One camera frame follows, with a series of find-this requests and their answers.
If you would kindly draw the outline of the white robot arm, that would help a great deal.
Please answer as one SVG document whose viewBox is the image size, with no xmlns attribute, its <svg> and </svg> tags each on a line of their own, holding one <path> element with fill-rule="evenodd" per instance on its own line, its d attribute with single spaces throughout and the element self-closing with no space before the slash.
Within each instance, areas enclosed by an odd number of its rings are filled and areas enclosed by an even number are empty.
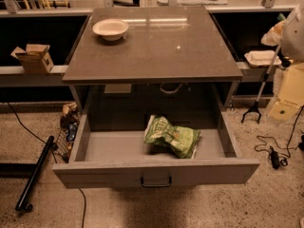
<svg viewBox="0 0 304 228">
<path fill-rule="evenodd" d="M 304 61 L 304 6 L 297 5 L 287 18 L 275 24 L 261 39 L 266 46 L 281 45 L 281 53 Z"/>
</svg>

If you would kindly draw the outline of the yellow robot base panel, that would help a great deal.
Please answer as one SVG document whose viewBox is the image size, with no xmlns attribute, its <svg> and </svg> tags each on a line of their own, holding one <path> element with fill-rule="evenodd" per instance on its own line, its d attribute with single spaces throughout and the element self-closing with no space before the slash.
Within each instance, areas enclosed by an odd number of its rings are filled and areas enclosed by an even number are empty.
<svg viewBox="0 0 304 228">
<path fill-rule="evenodd" d="M 304 63 L 278 68 L 274 76 L 274 98 L 270 103 L 268 116 L 285 122 L 304 105 Z"/>
</svg>

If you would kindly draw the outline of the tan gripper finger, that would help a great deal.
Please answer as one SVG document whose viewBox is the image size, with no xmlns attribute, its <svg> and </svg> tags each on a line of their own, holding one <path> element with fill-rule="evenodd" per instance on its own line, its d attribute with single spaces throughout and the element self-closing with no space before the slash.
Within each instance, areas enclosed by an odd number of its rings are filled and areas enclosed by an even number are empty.
<svg viewBox="0 0 304 228">
<path fill-rule="evenodd" d="M 266 46 L 274 47 L 279 44 L 282 36 L 282 31 L 285 25 L 285 21 L 276 23 L 270 30 L 265 33 L 261 39 L 261 43 Z"/>
</svg>

